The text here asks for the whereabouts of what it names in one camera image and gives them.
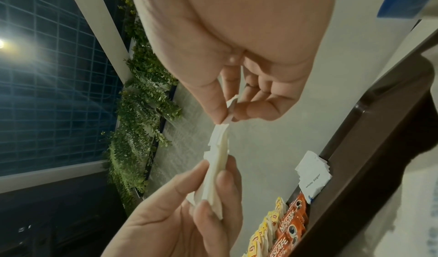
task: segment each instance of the hand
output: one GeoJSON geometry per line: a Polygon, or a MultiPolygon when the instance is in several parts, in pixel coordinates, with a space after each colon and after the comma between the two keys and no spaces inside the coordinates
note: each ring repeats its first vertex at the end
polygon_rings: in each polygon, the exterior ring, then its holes
{"type": "Polygon", "coordinates": [[[143,201],[102,257],[228,257],[242,227],[242,180],[236,160],[229,156],[226,170],[216,179],[223,207],[220,221],[207,201],[193,209],[185,200],[199,188],[208,167],[207,161],[200,162],[143,201]]]}
{"type": "Polygon", "coordinates": [[[134,0],[154,52],[215,123],[275,120],[299,99],[334,0],[134,0]],[[218,81],[222,76],[223,91],[218,81]]]}

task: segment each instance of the green leaves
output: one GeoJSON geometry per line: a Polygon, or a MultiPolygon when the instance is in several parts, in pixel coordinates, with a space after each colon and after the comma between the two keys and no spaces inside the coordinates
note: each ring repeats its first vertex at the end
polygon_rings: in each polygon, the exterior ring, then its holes
{"type": "Polygon", "coordinates": [[[132,59],[125,60],[133,78],[125,83],[117,106],[119,127],[110,134],[108,149],[110,180],[115,183],[125,208],[132,207],[132,189],[144,193],[146,168],[154,164],[156,139],[162,146],[171,142],[159,131],[160,117],[172,121],[181,117],[179,108],[168,97],[177,80],[164,68],[137,18],[133,0],[125,5],[125,31],[135,40],[132,59]]]}

